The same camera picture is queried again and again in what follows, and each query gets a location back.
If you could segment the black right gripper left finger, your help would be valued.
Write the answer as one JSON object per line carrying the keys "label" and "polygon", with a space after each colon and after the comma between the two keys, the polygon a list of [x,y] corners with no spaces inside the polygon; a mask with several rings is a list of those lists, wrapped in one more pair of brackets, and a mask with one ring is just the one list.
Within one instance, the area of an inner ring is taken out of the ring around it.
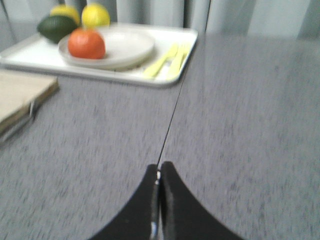
{"label": "black right gripper left finger", "polygon": [[120,212],[92,240],[156,240],[159,230],[159,170],[147,166],[145,174]]}

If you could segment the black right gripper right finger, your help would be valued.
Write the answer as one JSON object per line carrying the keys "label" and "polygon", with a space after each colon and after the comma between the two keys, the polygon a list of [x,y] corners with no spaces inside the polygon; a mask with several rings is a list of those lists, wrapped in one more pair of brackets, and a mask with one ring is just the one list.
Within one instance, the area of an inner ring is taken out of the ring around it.
{"label": "black right gripper right finger", "polygon": [[160,208],[165,240],[240,240],[195,198],[174,164],[161,165]]}

